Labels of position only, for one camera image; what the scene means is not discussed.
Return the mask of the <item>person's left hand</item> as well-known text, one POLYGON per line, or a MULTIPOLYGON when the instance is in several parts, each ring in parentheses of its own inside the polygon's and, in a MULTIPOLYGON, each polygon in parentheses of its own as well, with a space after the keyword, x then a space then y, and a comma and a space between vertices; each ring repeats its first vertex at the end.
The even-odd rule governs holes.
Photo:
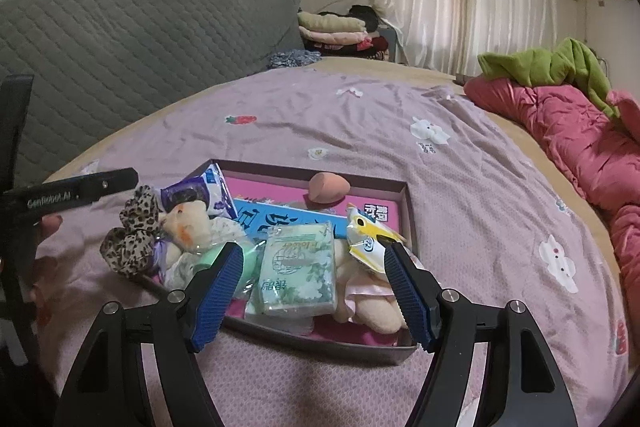
MULTIPOLYGON (((44 216, 36 226, 37 245, 40 245, 55 232, 57 232, 60 229, 62 223, 63 218, 61 215, 44 216)), ((55 257, 43 256, 35 260, 34 270, 54 270, 57 265, 58 262, 56 261, 55 257)))

